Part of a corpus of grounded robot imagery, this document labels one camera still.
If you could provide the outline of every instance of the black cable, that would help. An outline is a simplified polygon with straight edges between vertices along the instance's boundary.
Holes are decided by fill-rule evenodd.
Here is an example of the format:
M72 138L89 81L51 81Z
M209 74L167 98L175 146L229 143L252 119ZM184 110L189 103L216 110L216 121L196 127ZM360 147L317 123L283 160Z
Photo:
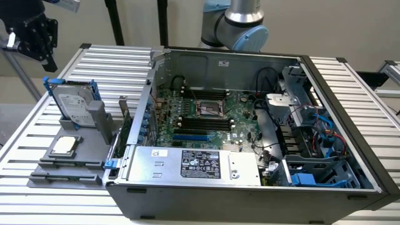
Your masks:
M276 76L280 75L279 72L276 71L276 69L272 68L272 67L264 67L263 69L259 70L257 75L256 75L256 94L259 93L259 76L260 76L260 73L261 73L265 69L271 69L271 70L276 73ZM269 82L268 79L267 79L267 81L268 81L268 83L269 83L269 88L271 88L271 90L273 90L272 84L271 84L271 82Z
M315 126L304 126L304 127L313 129L319 133L319 135L323 134L323 131L317 127Z
M395 111L395 113L396 113L396 116L399 116L400 115L400 110L397 111L396 109L393 109L392 107L389 107L388 106L388 108L391 109L391 110L393 110Z
M173 89L173 82L176 78L181 78L183 80L185 80L185 77L183 75L175 75L171 80L171 85L169 85L171 90Z
M160 44L168 46L168 0L157 0Z
M235 108L235 106L224 112L224 115L225 115L228 112L231 112L231 110L232 110L233 108Z
M271 146L273 146L273 145L277 145L277 144L280 144L280 143L279 143L279 142L276 142L276 143L273 143L273 144L271 144L271 145L265 146L264 148L269 148Z
M273 86L272 86L272 84L271 84L271 81L269 81L268 77L264 77L264 78L265 78L265 79L263 80L263 83L261 83L260 94L261 94L263 91L264 91L264 81L265 81L265 80L267 80L267 82L268 82L268 86L269 86L271 91L273 91Z
M113 38L116 45L124 46L124 35L123 35L123 28L120 26L120 15L119 15L119 7L116 0L104 0L105 7L108 10L109 21L112 26Z
M259 101L265 103L265 107L263 107L263 105L261 105L261 103L260 103L261 107L257 107L257 108L256 108L256 102L259 102ZM280 124L279 124L279 122L275 120L273 116L271 115L269 107L268 107L267 101L265 101L264 99L256 99L256 100L255 100L255 102L253 102L253 110L256 110L256 109L263 109L263 110L267 111L267 114L268 114L268 116L269 116L269 118L271 118L271 120L272 120L272 123L276 125L277 128L280 128Z

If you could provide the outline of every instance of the warning label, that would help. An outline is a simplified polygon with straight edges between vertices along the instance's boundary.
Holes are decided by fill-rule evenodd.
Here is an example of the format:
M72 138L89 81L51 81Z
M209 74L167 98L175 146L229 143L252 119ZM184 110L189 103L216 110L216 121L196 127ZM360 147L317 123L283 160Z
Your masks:
M187 178L220 179L220 153L181 151L180 175Z

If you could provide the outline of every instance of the hard drive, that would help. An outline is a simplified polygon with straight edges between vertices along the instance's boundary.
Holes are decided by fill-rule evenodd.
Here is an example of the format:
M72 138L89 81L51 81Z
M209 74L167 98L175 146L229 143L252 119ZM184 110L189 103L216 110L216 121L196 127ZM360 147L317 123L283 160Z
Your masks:
M87 111L93 100L101 100L97 83L65 81L64 79L43 79L44 87L63 114L63 120L71 120L80 127L93 128L95 121Z

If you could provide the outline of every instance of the metal bracket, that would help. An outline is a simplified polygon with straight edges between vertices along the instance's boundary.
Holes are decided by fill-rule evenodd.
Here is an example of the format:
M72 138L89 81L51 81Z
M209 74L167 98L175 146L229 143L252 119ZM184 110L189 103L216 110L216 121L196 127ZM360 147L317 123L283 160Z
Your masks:
M281 94L268 94L267 100L268 103L275 106L299 105L297 97L291 97Z

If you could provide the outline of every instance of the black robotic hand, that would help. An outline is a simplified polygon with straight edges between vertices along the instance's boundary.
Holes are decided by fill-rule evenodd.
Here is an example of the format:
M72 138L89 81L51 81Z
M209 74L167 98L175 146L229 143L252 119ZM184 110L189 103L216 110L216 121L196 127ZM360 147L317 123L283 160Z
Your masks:
M41 0L0 0L0 19L9 34L0 47L40 61L45 71L56 72L52 53L57 47L59 23L45 17Z

